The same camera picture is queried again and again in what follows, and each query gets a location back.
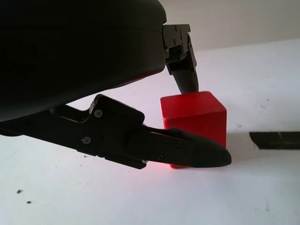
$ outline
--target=screw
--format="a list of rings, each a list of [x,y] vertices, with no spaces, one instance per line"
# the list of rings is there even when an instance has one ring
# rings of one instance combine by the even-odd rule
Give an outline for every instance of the screw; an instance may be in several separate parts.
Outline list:
[[[158,155],[158,157],[157,157],[157,160],[158,160],[158,161],[163,161],[163,159],[164,159],[164,156],[163,156],[163,155]]]
[[[83,142],[83,144],[89,144],[90,143],[90,137],[84,137],[83,139],[81,139],[81,141]]]
[[[182,142],[177,142],[177,143],[176,143],[176,147],[177,147],[177,148],[181,148],[181,147],[182,147]]]
[[[97,110],[94,112],[94,116],[95,116],[96,118],[100,118],[100,117],[102,117],[102,115],[103,115],[103,112],[102,112],[101,110],[99,110],[99,109],[97,109]]]

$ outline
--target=red wooden block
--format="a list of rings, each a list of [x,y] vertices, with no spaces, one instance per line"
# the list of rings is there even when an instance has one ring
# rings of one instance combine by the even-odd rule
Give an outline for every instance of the red wooden block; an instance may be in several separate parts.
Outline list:
[[[210,92],[163,97],[160,102],[165,128],[186,130],[226,147],[226,108]]]

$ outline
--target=white wall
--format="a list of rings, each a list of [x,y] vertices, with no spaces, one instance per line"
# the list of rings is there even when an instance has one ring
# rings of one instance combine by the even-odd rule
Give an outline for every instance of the white wall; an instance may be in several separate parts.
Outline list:
[[[196,50],[300,38],[299,0],[160,0],[168,23],[189,23]]]

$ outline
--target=metal bracket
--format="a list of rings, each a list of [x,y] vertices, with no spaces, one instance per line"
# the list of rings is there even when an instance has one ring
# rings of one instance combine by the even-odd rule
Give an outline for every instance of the metal bracket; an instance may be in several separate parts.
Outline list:
[[[166,66],[183,94],[199,91],[197,62],[189,32],[188,24],[163,26]]]

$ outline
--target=black metal plate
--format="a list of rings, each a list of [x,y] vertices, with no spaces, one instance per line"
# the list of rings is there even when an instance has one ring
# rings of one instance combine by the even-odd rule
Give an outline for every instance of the black metal plate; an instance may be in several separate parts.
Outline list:
[[[259,149],[300,150],[300,132],[250,132]]]

